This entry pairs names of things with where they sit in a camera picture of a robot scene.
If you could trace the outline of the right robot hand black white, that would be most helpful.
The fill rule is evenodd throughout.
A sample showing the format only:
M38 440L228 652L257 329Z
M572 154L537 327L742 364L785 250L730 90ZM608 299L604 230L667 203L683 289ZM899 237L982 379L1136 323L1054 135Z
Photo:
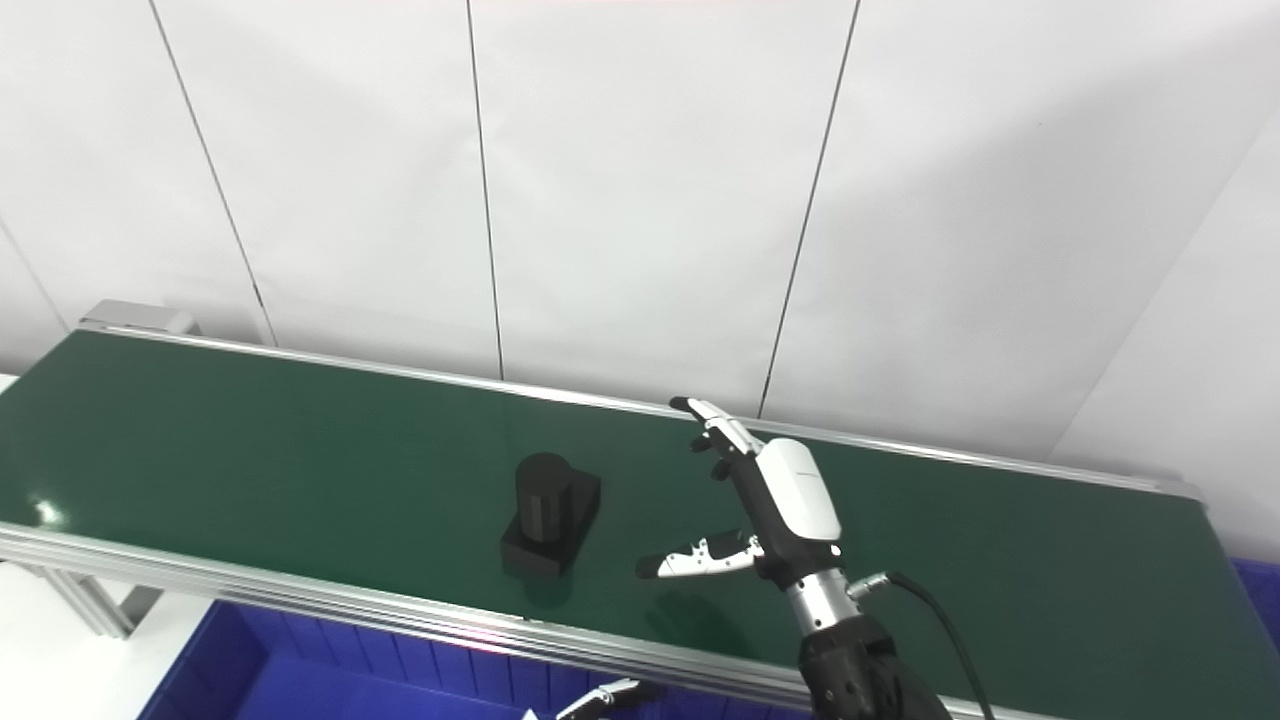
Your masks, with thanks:
M751 569L786 591L838 568L842 534L835 503L812 451L786 437L763 441L736 416L703 398L675 396L669 406L700 425L690 445L712 451L710 478L728 482L748 529L704 536L667 553L641 557L640 579L718 575Z

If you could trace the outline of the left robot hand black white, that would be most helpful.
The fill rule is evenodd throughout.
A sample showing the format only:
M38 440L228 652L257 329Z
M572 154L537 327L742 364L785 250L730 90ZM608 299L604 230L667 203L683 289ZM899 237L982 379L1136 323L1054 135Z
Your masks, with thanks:
M556 714L556 719L605 719L609 711L634 708L655 701L662 687L654 682L621 678L580 696Z

